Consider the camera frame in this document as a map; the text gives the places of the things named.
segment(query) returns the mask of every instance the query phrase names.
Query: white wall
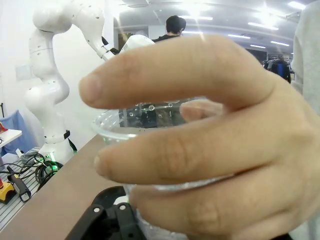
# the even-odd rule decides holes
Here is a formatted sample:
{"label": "white wall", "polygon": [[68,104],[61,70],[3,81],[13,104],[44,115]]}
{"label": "white wall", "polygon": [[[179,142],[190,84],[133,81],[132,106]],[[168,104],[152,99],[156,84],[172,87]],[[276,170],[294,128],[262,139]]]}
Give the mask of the white wall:
{"label": "white wall", "polygon": [[[25,92],[32,86],[41,84],[38,78],[16,80],[16,66],[29,65],[29,37],[35,29],[32,17],[35,8],[57,0],[1,0],[0,7],[0,76],[2,78],[7,115],[20,110],[28,127],[41,146],[44,143],[43,131],[36,117],[24,104]],[[94,0],[101,8],[105,0]],[[113,44],[113,23],[104,27],[103,36]],[[78,84],[82,77],[103,63],[86,43],[81,31],[72,26],[53,38],[54,55],[57,67],[70,86],[69,97],[56,105],[64,116],[66,127],[71,131],[71,140],[80,149],[95,133],[91,130],[92,120],[102,111],[86,106],[80,99]]]}
{"label": "white wall", "polygon": [[148,33],[144,30],[135,31],[134,35],[142,35],[142,36],[148,37]]}
{"label": "white wall", "polygon": [[163,25],[150,25],[148,26],[148,31],[150,39],[157,39],[160,36],[167,34],[166,27]]}

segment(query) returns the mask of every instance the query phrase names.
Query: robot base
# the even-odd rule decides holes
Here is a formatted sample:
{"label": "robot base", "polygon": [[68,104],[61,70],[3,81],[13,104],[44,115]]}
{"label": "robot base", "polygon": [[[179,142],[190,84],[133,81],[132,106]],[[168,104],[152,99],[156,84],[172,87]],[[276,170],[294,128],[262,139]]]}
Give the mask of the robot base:
{"label": "robot base", "polygon": [[74,156],[74,151],[70,147],[68,138],[57,143],[45,143],[39,153],[44,156],[46,161],[55,161],[63,165]]}

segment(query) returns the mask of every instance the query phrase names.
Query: table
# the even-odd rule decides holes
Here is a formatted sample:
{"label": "table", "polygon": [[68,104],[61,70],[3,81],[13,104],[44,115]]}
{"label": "table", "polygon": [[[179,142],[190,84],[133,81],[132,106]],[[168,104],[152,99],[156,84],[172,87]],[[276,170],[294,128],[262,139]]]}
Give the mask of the table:
{"label": "table", "polygon": [[0,148],[2,148],[6,144],[12,142],[13,140],[17,139],[21,135],[22,135],[22,131],[14,130],[14,129],[8,129],[7,131],[1,133],[0,138],[3,140],[3,142],[0,143]]}
{"label": "table", "polygon": [[0,239],[65,239],[96,195],[119,185],[94,170],[94,157],[104,146],[100,136],[88,142],[24,205],[0,233]]}

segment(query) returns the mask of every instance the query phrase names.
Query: black hair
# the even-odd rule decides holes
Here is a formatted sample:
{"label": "black hair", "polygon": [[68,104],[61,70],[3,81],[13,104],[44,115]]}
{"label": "black hair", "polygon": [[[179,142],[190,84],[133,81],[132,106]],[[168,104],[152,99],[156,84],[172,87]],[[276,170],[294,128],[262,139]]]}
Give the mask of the black hair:
{"label": "black hair", "polygon": [[168,33],[178,34],[180,30],[185,30],[187,22],[184,18],[177,15],[171,16],[166,20],[166,31]]}

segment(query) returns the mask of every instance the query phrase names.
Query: yellow tool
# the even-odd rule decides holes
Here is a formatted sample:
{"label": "yellow tool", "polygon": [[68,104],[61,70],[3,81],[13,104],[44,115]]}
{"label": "yellow tool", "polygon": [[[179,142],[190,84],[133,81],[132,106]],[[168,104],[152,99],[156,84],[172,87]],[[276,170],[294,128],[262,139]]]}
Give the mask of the yellow tool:
{"label": "yellow tool", "polygon": [[7,204],[16,195],[12,184],[2,181],[0,178],[0,203]]}

